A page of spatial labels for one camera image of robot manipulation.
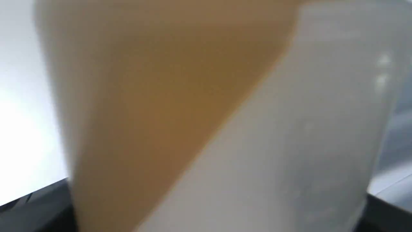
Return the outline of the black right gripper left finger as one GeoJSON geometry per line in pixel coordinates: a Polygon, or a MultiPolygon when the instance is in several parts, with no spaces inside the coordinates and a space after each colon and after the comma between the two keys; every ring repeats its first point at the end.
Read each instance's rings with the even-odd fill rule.
{"type": "Polygon", "coordinates": [[[1,206],[2,232],[76,232],[68,181],[63,179],[1,206]]]}

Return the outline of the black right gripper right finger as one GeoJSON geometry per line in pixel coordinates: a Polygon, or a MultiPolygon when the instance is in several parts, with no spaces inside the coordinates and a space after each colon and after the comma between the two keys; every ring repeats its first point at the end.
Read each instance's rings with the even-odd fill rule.
{"type": "Polygon", "coordinates": [[[365,211],[357,225],[357,231],[411,232],[412,215],[406,210],[368,194],[365,211]]]}

